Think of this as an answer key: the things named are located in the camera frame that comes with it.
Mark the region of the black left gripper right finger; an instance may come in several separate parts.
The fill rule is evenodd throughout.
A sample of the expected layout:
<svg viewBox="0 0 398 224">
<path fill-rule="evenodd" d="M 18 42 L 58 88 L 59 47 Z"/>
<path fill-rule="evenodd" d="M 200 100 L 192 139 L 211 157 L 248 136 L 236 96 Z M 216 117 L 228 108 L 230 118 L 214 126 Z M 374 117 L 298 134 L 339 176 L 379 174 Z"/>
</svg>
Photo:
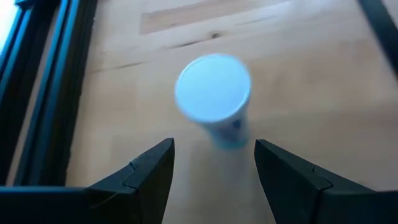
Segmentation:
<svg viewBox="0 0 398 224">
<path fill-rule="evenodd" d="M 264 139 L 257 173 L 276 223 L 397 223 L 397 192 L 371 190 Z"/>
</svg>

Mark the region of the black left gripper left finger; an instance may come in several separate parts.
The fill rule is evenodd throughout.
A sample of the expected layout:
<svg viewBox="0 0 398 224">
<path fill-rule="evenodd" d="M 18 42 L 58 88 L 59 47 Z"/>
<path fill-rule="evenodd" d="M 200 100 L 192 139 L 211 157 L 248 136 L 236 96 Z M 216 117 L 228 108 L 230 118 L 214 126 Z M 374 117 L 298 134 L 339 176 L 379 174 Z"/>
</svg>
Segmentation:
<svg viewBox="0 0 398 224">
<path fill-rule="evenodd" d="M 167 138 L 86 188 L 89 222 L 162 223 L 174 161 L 174 139 Z"/>
</svg>

